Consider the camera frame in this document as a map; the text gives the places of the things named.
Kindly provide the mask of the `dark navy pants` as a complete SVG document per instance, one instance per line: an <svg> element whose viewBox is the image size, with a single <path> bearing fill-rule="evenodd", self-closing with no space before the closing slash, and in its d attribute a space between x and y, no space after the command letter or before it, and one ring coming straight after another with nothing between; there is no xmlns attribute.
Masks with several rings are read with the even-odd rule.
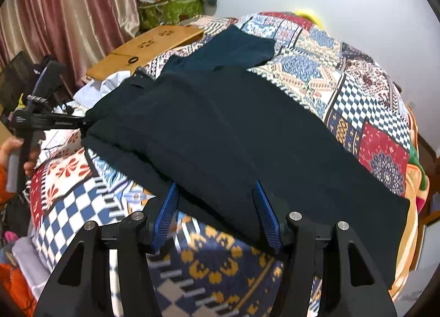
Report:
<svg viewBox="0 0 440 317"><path fill-rule="evenodd" d="M251 66L274 41L230 26L157 79L126 79L90 109L84 147L153 194L175 183L180 210L267 248L254 204L260 182L282 214L348 222L383 280L395 280L409 202L392 193L311 111Z"/></svg>

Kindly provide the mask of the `white crumpled cloth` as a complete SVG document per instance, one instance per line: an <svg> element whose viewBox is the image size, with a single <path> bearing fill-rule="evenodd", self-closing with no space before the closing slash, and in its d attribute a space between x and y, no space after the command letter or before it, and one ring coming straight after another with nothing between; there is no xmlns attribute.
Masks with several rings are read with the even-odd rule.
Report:
<svg viewBox="0 0 440 317"><path fill-rule="evenodd" d="M103 81L91 80L75 93L73 100L83 107L91 109L100 99L116 89L130 76L130 71L117 71Z"/></svg>

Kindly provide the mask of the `pink striped curtain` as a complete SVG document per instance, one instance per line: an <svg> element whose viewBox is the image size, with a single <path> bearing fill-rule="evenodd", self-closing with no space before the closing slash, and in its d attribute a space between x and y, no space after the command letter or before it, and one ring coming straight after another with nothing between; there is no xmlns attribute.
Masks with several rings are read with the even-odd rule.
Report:
<svg viewBox="0 0 440 317"><path fill-rule="evenodd" d="M4 0L1 66L20 51L35 63L53 55L74 94L86 72L139 30L136 0Z"/></svg>

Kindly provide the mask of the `green fabric storage bag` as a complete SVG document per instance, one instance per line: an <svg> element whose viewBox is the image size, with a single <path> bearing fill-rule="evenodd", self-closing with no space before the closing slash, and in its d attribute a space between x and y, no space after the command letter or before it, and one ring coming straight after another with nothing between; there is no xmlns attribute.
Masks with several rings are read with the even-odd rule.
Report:
<svg viewBox="0 0 440 317"><path fill-rule="evenodd" d="M177 25L183 20L204 14L201 0L162 0L137 6L139 30L151 30L159 25Z"/></svg>

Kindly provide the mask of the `yellow pillow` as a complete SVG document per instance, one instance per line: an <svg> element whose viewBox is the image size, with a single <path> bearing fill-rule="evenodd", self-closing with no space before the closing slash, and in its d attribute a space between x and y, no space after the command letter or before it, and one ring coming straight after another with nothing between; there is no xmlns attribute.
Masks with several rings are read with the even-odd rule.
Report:
<svg viewBox="0 0 440 317"><path fill-rule="evenodd" d="M320 20L313 12L310 12L309 10L296 9L295 14L299 17L304 18L305 20L312 22L320 29L325 30L324 22L322 22L322 20Z"/></svg>

